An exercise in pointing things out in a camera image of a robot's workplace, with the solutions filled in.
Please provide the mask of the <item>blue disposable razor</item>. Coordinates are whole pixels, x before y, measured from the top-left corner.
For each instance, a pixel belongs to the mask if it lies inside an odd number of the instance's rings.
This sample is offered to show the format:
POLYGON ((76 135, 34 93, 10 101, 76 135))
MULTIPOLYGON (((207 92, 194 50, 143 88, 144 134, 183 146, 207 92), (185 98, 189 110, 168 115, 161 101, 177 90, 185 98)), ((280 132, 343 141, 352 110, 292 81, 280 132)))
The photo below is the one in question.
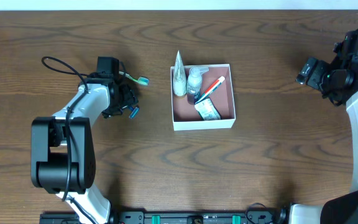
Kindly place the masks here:
POLYGON ((139 112, 139 107, 138 106, 128 106, 127 108, 131 111, 129 118, 134 119, 139 112))

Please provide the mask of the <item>green white toothbrush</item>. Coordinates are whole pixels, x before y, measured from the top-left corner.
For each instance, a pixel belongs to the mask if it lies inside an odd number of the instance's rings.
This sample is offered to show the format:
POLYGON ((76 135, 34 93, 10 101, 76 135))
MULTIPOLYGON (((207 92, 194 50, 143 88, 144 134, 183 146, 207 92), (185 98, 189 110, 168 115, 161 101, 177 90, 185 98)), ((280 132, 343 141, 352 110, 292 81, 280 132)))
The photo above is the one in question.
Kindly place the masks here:
POLYGON ((138 78, 134 78, 132 77, 130 74, 126 73, 126 72, 122 72, 119 71, 119 74, 122 76, 125 76, 126 78, 132 80, 133 82, 139 84, 139 85, 143 85, 143 86, 148 86, 149 85, 149 79, 146 77, 138 77, 138 78))

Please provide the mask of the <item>white Pantene tube gold cap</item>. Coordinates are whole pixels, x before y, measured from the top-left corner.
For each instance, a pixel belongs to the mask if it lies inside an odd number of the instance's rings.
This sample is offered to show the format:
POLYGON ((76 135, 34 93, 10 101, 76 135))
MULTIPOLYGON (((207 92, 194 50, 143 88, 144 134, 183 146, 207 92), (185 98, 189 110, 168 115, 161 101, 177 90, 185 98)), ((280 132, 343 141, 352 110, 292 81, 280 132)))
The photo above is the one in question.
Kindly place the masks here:
POLYGON ((177 52, 175 59, 175 66, 173 69, 173 81, 172 81, 173 93, 177 97, 183 97, 186 95, 186 74, 184 64, 181 58, 180 51, 177 52))

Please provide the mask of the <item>white pink-lined box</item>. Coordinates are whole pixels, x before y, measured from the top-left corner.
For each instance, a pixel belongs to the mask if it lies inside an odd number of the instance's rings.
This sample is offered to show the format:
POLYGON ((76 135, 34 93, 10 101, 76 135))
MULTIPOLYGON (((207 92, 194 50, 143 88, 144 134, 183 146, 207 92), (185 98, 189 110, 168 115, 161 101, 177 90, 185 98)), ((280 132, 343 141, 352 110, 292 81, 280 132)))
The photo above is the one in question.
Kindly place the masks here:
POLYGON ((173 129, 176 131, 231 128, 236 120, 230 65, 215 64, 206 67, 209 68, 209 72, 203 75, 202 92, 205 92, 219 77, 225 78, 209 96, 221 119, 203 120, 185 96, 179 97, 171 93, 173 129))

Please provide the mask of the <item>clear foam pump bottle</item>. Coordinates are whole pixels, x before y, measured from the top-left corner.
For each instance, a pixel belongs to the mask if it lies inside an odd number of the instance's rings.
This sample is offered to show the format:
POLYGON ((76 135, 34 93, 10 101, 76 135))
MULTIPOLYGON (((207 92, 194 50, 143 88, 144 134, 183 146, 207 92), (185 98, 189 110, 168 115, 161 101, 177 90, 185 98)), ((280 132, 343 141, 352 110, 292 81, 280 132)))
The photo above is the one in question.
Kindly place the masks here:
POLYGON ((187 79, 187 100, 194 105, 200 98, 203 74, 208 72, 208 67, 192 67, 187 79))

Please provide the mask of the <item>green white soap box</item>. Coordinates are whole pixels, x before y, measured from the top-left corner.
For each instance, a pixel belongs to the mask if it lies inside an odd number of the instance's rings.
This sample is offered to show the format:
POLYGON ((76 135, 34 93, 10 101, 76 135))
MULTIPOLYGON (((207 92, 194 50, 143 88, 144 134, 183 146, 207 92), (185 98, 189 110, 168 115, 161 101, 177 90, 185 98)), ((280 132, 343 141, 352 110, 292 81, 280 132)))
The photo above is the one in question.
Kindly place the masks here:
POLYGON ((203 101, 195 104, 195 110, 204 121, 214 121, 221 119, 221 115, 214 107, 210 98, 206 98, 203 101))

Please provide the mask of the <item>teal white toothpaste tube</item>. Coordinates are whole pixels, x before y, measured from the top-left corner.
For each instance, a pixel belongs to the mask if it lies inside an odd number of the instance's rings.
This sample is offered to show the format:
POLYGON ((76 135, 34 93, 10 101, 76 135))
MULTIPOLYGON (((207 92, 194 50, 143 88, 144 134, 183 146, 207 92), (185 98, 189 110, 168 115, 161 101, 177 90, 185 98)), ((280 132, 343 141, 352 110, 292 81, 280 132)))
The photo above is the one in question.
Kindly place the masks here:
POLYGON ((214 81, 214 83, 203 93, 202 96, 200 96, 199 100, 195 103, 198 104, 204 99, 206 99, 210 94, 212 94, 213 91, 215 91, 223 82, 225 81, 225 77, 221 76, 217 80, 214 81))

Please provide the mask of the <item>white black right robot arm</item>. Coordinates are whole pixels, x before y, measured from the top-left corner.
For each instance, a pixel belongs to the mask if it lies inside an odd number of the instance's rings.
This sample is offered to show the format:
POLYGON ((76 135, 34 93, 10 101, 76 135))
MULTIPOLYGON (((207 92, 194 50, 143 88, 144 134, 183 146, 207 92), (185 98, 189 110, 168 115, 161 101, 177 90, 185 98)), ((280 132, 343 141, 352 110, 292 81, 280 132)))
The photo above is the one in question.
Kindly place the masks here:
POLYGON ((358 29, 336 43, 331 63, 310 57, 296 81, 321 92, 334 106, 344 105, 352 131, 353 171, 350 192, 323 206, 294 204, 289 223, 358 223, 358 29))

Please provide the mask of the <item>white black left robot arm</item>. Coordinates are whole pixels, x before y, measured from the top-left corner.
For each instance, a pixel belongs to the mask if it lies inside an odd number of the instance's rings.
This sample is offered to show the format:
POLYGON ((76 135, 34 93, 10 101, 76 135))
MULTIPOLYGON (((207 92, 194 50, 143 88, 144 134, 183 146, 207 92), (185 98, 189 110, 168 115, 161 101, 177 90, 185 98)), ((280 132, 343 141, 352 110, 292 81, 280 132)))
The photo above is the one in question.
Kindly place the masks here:
POLYGON ((57 195, 71 213, 40 215, 41 223, 118 223, 110 201, 94 184, 96 157, 91 128, 99 116, 110 118, 130 110, 139 112, 138 99, 124 64, 114 57, 98 57, 96 71, 82 74, 69 67, 67 74, 80 78, 77 94, 60 111, 37 117, 31 126, 31 181, 57 195))

